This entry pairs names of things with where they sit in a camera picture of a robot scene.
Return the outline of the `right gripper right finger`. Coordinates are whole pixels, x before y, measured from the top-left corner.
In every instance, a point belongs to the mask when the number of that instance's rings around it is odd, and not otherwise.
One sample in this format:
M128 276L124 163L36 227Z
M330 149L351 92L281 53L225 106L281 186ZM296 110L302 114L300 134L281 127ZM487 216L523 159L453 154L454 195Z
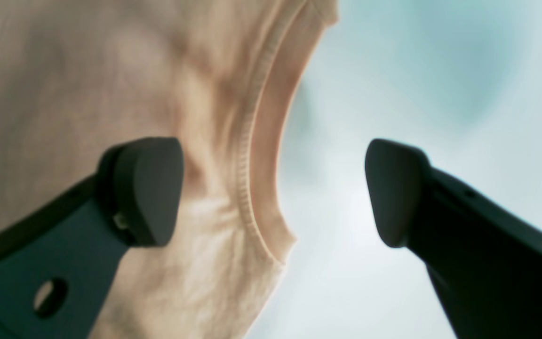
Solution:
M427 268L459 339L542 339L542 232L430 165L374 139L365 158L381 240Z

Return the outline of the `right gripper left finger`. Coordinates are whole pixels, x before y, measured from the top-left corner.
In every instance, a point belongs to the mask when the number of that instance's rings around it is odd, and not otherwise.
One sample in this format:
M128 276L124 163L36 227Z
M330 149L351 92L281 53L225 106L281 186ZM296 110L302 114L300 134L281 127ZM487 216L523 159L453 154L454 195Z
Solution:
M0 339L86 339L125 253L170 242L182 184L178 139L142 138L2 231Z

